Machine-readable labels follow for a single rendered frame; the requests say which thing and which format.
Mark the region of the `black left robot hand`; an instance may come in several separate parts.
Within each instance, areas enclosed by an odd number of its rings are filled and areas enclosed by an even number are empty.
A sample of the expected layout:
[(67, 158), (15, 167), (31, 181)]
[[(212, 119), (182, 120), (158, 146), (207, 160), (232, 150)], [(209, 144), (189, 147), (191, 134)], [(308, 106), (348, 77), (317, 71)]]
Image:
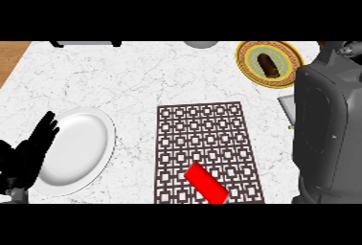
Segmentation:
[(17, 147), (0, 140), (0, 194), (12, 189), (28, 190), (39, 178), (46, 154), (59, 132), (55, 113), (40, 119), (27, 140)]

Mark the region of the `brown patterned placemat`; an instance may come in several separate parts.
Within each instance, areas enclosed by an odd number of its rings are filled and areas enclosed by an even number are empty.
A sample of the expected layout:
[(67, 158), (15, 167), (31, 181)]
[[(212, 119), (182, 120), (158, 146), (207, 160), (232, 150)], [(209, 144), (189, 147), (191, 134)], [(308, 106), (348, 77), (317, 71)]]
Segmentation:
[(204, 204), (184, 175), (200, 163), (226, 187), (229, 204), (262, 204), (243, 106), (237, 101), (157, 107), (154, 202)]

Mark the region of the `white oval plate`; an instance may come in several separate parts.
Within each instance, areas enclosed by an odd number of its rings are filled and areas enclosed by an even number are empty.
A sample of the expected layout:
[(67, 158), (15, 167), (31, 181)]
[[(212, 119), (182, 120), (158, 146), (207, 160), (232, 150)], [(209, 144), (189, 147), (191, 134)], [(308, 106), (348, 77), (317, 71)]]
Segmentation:
[(116, 150), (116, 124), (101, 109), (71, 109), (56, 120), (59, 132), (34, 184), (46, 196), (82, 190), (101, 175)]

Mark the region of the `grey appliance with black feet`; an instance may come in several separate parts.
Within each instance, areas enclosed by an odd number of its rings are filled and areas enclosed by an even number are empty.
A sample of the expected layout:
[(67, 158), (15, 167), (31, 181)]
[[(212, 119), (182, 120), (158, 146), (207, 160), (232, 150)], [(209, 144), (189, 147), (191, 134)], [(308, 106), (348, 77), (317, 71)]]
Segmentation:
[(121, 46), (121, 41), (51, 41), (49, 42), (51, 45), (55, 48), (64, 48), (67, 45), (76, 45), (76, 46), (82, 46), (82, 45), (89, 45), (89, 46), (105, 46), (105, 45), (111, 45), (113, 47), (120, 47)]

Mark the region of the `red rectangular block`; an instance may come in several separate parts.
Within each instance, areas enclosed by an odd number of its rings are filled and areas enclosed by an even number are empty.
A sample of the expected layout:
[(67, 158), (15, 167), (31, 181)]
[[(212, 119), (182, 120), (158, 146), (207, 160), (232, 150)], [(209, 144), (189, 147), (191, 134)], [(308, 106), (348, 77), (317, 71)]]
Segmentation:
[(229, 191), (198, 162), (192, 163), (184, 177), (210, 204), (225, 203)]

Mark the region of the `grey round object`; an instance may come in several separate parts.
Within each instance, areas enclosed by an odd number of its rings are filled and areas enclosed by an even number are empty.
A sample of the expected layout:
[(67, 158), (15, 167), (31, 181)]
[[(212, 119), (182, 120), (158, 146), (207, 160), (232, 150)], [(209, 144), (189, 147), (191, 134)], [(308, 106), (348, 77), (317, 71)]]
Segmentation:
[(209, 49), (212, 48), (219, 41), (185, 41), (184, 43), (195, 49)]

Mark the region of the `pale grey flat panel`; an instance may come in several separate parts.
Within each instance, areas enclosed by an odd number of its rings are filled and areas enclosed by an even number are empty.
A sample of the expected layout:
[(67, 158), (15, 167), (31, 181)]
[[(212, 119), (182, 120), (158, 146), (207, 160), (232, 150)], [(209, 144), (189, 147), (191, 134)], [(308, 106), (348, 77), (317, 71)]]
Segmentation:
[(294, 96), (288, 95), (278, 98), (280, 105), (284, 111), (284, 114), (288, 118), (290, 124), (296, 123), (296, 103), (294, 103)]

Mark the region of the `yellow ornate round plate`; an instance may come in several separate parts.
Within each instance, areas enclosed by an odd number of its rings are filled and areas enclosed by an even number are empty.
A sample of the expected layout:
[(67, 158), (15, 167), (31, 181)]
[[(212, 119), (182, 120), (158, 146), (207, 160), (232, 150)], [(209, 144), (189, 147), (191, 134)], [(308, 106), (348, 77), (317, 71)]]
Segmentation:
[(285, 41), (244, 41), (237, 49), (237, 64), (247, 78), (269, 88), (294, 84), (296, 71), (305, 59)]

